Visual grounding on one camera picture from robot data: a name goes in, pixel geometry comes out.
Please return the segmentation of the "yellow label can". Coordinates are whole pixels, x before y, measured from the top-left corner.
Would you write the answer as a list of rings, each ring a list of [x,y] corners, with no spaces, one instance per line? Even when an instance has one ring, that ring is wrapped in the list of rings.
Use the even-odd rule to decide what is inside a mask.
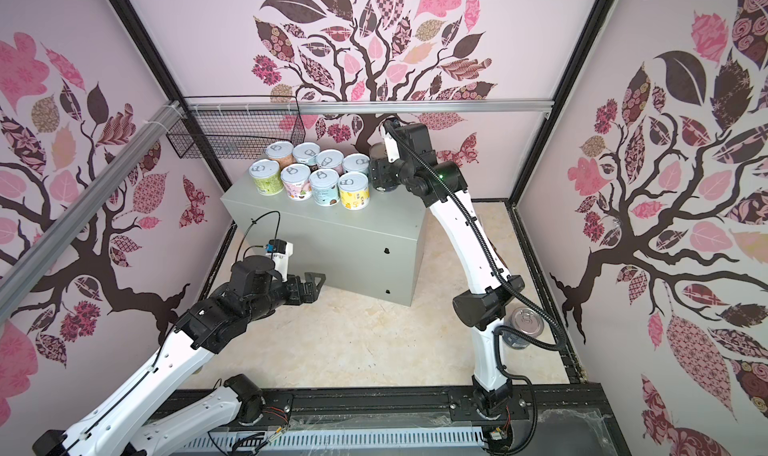
[[[338,190],[345,209],[358,211],[368,206],[370,189],[368,177],[360,172],[349,172],[340,177]]]

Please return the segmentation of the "pink label can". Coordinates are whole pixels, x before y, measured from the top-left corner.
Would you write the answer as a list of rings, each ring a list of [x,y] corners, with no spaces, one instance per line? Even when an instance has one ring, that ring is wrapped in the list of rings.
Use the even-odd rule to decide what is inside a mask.
[[[333,170],[338,175],[344,174],[343,161],[344,154],[339,150],[328,149],[321,151],[316,156],[316,164],[319,170]]]
[[[312,197],[311,174],[311,169],[304,164],[292,164],[281,171],[281,182],[291,200],[306,201]]]

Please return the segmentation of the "teal label coconut can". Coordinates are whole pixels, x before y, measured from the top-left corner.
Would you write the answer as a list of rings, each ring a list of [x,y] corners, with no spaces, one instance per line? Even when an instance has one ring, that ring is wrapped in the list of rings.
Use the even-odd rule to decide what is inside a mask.
[[[303,164],[310,168],[311,172],[318,169],[317,156],[321,152],[318,144],[305,142],[294,147],[292,155],[297,164]]]

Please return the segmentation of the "orange label can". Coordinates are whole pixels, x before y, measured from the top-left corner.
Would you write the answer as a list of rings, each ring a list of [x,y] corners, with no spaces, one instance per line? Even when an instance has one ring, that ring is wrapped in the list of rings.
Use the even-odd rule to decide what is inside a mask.
[[[277,141],[270,144],[265,149],[266,157],[276,162],[281,169],[284,169],[295,163],[293,155],[294,146],[289,141]]]

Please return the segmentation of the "green label can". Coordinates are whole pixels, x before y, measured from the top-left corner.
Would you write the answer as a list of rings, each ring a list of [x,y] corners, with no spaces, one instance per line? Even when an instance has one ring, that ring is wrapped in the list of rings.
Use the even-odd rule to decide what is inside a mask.
[[[276,161],[256,161],[249,167],[248,173],[262,196],[275,196],[283,191],[280,166]]]

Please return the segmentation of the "blue label tin can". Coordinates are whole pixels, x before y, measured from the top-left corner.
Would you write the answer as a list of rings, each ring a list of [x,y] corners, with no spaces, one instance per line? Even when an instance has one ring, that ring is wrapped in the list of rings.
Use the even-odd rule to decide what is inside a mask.
[[[541,336],[544,331],[544,320],[527,307],[515,308],[505,320],[505,325],[534,339]],[[509,348],[514,350],[523,350],[530,346],[528,341],[515,334],[505,333],[502,339]]]

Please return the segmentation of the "red tomato can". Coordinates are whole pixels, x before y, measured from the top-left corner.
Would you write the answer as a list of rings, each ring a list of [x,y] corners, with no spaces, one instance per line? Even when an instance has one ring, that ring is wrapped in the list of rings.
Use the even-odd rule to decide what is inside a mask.
[[[379,161],[379,160],[387,161],[388,155],[387,155],[387,149],[385,144],[383,142],[380,142],[371,146],[368,156],[371,162]]]

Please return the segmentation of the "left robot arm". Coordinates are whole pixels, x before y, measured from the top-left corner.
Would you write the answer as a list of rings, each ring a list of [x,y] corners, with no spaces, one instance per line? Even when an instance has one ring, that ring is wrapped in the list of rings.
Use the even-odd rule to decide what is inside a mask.
[[[317,301],[326,277],[288,272],[287,256],[250,256],[235,263],[228,283],[193,305],[160,348],[96,409],[66,430],[48,430],[36,455],[170,455],[196,436],[227,423],[257,421],[261,390],[243,375],[156,422],[155,411],[195,371],[248,325],[283,306]]]

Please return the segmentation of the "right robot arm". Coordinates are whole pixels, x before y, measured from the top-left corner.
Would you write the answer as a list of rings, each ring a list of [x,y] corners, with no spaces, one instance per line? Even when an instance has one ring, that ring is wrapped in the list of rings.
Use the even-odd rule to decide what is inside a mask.
[[[468,284],[465,292],[453,298],[452,305],[459,320],[472,331],[473,405],[481,415],[494,417],[512,398],[513,382],[522,379],[504,367],[501,336],[512,334],[532,346],[559,352],[566,343],[564,328],[522,294],[525,284],[510,273],[492,247],[459,166],[438,160],[427,127],[390,117],[382,123],[381,134],[383,142],[371,150],[373,186],[377,190],[404,187],[422,201],[448,236]],[[542,317],[554,337],[552,343],[504,323],[506,307],[514,299]]]

